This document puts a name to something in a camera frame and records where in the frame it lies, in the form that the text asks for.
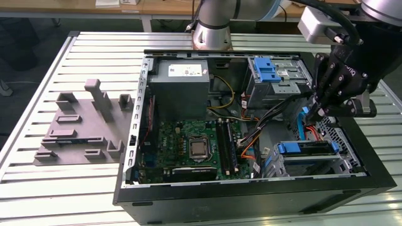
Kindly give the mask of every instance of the blue plastic tab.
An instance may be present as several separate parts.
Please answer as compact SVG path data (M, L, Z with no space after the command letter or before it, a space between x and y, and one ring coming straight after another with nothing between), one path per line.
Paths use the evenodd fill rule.
M331 146L332 146L332 149L334 149L334 153L338 153L339 152L339 146L338 146L336 142L331 142Z
M284 153L284 146L283 146L283 144L278 144L278 150L279 150L280 154Z
M299 153L302 152L299 144L298 143L283 143L284 150L287 153Z
M254 58L254 67L259 74L260 82L280 82L282 78L276 75L276 66L270 58Z
M308 108L307 108L307 107L303 107L302 109L303 109L303 112L304 112L306 114L308 114Z

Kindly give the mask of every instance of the wire bundle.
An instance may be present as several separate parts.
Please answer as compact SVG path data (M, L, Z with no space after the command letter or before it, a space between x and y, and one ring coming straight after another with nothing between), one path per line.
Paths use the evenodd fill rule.
M260 118L260 120L258 121L256 125L255 125L255 129L254 131L239 141L239 144L243 144L250 138L252 138L250 144L247 145L247 147L244 148L240 157L242 158L254 158L251 156L244 155L248 148L254 145L254 143L256 142L259 136L260 136L260 132L267 124L267 122L282 113L282 111L286 109L286 107L288 106L288 104L299 99L299 98L308 98L311 96L311 92L306 92L303 94L298 94L298 95L292 95L288 98L286 98L280 103L278 103L263 115L263 117Z

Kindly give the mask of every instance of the red wire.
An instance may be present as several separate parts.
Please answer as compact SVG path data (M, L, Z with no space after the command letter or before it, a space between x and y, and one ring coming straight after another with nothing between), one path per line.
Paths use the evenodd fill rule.
M312 129L312 131L314 131L314 133L315 133L318 139L320 140L320 136L319 136L319 134L318 134L318 131L316 131L315 127L310 126L310 128Z
M315 138L315 140L319 140L319 136L318 136L318 133L316 133L315 129L314 129L314 128L311 128L311 127L308 127L308 126L306 127L306 129L311 131L311 133L312 133L312 135L314 135L314 138Z
M147 136L148 136L148 133L151 131L151 126L152 126L151 109L152 109L152 98L149 98L149 108L148 108L148 130L147 130L143 142L140 143L140 146L143 146L143 144L145 142L145 139L147 139Z

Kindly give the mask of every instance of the aluminum extrusion table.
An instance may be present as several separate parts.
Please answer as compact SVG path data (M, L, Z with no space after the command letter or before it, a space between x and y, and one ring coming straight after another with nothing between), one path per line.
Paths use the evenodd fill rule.
M234 50L328 52L328 46L311 45L302 36L294 35L234 34L232 45ZM111 98L120 93L135 96L143 50L152 48L191 49L191 36L183 33L71 33L0 152L1 226L135 225L123 209L112 205L117 164L36 167L32 161L57 110L59 92L72 91L76 98L91 98L84 91L84 81L96 78ZM196 225L400 225L402 104L383 82L371 99L378 106L378 116L356 121L398 187L355 200L327 214Z

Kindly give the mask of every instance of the white paper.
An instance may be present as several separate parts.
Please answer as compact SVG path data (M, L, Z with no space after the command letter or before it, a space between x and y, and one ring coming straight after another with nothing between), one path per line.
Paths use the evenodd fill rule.
M169 65L169 77L197 77L201 76L200 65Z

